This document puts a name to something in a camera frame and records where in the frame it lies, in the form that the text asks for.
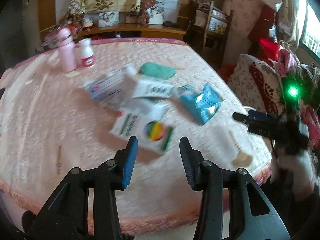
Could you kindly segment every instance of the pink tablecloth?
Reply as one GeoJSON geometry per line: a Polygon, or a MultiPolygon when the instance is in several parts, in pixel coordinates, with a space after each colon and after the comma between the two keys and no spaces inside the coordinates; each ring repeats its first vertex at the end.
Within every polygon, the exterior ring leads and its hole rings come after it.
{"type": "MultiPolygon", "coordinates": [[[[6,87],[0,101],[0,189],[25,209],[38,213],[65,174],[75,166],[83,170],[111,159],[125,141],[108,131],[116,113],[100,108],[81,88],[83,82],[131,63],[136,69],[145,62],[177,69],[168,80],[175,86],[191,84],[197,89],[209,84],[224,99],[217,114],[204,126],[178,101],[168,100],[163,122],[175,127],[168,152],[159,156],[139,149],[132,181],[116,192],[123,233],[138,234],[194,222],[199,215],[200,192],[187,183],[179,139],[188,136],[191,145],[221,168],[235,170],[237,153],[225,152],[215,126],[231,130],[242,150],[254,155],[248,171],[263,182],[271,160],[262,138],[246,134],[244,125],[232,120],[234,111],[245,113],[229,87],[207,63],[181,41],[115,39],[96,41],[96,66],[65,74],[50,68],[57,51],[21,63],[4,74],[6,87]]],[[[92,195],[89,196],[88,228],[92,232],[92,195]]]]}

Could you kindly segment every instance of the green sponge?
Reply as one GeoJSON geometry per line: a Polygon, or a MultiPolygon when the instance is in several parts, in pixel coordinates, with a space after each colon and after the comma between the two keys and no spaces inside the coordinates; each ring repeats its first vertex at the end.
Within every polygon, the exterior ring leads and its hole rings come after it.
{"type": "Polygon", "coordinates": [[[175,75],[176,70],[171,67],[165,67],[156,63],[147,62],[141,66],[139,73],[148,77],[168,79],[175,75]]]}

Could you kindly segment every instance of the window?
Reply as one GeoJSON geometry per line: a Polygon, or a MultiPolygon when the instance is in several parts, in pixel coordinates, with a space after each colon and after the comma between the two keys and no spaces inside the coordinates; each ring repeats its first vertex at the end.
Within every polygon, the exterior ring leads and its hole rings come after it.
{"type": "Polygon", "coordinates": [[[302,30],[300,45],[319,62],[320,22],[307,0],[299,0],[298,25],[302,30]]]}

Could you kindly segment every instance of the green light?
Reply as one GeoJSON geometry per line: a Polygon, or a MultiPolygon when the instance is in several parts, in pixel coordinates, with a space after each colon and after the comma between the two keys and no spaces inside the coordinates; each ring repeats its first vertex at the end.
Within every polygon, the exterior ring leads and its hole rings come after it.
{"type": "Polygon", "coordinates": [[[289,88],[289,95],[292,97],[296,97],[299,94],[298,89],[296,89],[295,87],[290,87],[289,88]]]}

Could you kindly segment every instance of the rainbow circle logo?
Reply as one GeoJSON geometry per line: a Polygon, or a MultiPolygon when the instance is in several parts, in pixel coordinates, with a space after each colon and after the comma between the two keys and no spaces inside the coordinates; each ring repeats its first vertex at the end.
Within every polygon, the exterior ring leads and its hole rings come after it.
{"type": "Polygon", "coordinates": [[[151,141],[155,142],[164,137],[165,128],[159,122],[150,122],[145,126],[145,133],[151,141]]]}

